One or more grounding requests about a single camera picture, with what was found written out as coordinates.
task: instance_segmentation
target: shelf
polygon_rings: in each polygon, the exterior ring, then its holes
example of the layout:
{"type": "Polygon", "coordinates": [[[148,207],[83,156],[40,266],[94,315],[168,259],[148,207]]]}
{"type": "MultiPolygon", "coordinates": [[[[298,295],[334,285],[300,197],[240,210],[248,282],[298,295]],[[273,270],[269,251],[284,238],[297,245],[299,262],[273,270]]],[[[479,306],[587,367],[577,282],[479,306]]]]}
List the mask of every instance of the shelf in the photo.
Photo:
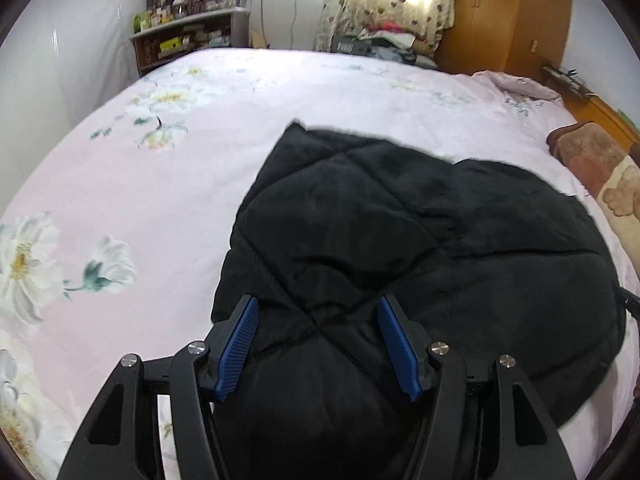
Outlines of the shelf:
{"type": "Polygon", "coordinates": [[[138,32],[131,36],[129,39],[131,41],[138,40],[139,38],[144,38],[145,36],[149,36],[151,34],[155,34],[161,30],[167,30],[173,27],[181,27],[183,25],[188,25],[189,23],[197,23],[202,20],[206,20],[208,18],[214,18],[216,16],[227,16],[230,14],[236,13],[244,13],[248,14],[250,12],[249,9],[244,7],[231,7],[229,9],[218,9],[218,10],[208,10],[207,12],[200,12],[198,14],[192,14],[191,16],[187,16],[185,18],[179,18],[178,20],[173,20],[172,22],[162,23],[161,25],[157,25],[155,27],[146,28],[141,32],[138,32]]]}

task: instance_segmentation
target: black quilted fabric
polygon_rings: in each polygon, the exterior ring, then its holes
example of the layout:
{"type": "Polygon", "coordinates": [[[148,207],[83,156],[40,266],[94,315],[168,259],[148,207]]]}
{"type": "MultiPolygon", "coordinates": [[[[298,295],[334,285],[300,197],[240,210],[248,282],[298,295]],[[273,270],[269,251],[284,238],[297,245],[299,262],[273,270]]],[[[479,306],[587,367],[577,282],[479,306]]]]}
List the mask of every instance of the black quilted fabric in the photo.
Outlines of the black quilted fabric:
{"type": "Polygon", "coordinates": [[[527,171],[292,124],[238,211],[212,311],[260,301],[214,410],[233,478],[401,478],[420,407],[376,325],[386,293],[468,358],[515,356],[564,423],[622,344],[617,282],[584,208],[527,171]]]}

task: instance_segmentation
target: metal screw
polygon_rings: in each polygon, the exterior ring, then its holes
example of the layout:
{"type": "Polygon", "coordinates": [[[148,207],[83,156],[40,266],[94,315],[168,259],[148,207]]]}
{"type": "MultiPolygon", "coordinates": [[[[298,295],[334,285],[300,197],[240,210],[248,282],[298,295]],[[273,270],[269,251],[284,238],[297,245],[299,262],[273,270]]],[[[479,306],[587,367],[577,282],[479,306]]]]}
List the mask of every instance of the metal screw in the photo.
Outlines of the metal screw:
{"type": "Polygon", "coordinates": [[[431,351],[436,355],[446,355],[449,353],[449,345],[442,341],[436,341],[432,343],[431,351]]]}
{"type": "Polygon", "coordinates": [[[135,354],[127,354],[122,359],[120,359],[120,364],[125,368],[131,368],[137,362],[138,356],[135,354]]]}
{"type": "Polygon", "coordinates": [[[189,353],[196,355],[202,354],[206,347],[207,345],[205,345],[204,341],[194,341],[189,344],[189,353]]]}
{"type": "Polygon", "coordinates": [[[500,364],[505,368],[513,368],[516,365],[516,359],[511,357],[509,354],[501,355],[500,364]]]}

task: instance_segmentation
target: brown wooden cabinet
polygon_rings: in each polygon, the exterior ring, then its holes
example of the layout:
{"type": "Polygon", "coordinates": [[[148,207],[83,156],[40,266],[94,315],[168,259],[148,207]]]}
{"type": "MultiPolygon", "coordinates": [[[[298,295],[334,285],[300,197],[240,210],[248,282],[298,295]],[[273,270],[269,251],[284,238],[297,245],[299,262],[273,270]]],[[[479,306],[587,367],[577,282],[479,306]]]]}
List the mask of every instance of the brown wooden cabinet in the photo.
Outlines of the brown wooden cabinet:
{"type": "Polygon", "coordinates": [[[451,73],[495,70],[545,78],[559,66],[572,0],[456,0],[456,24],[445,31],[435,60],[451,73]]]}

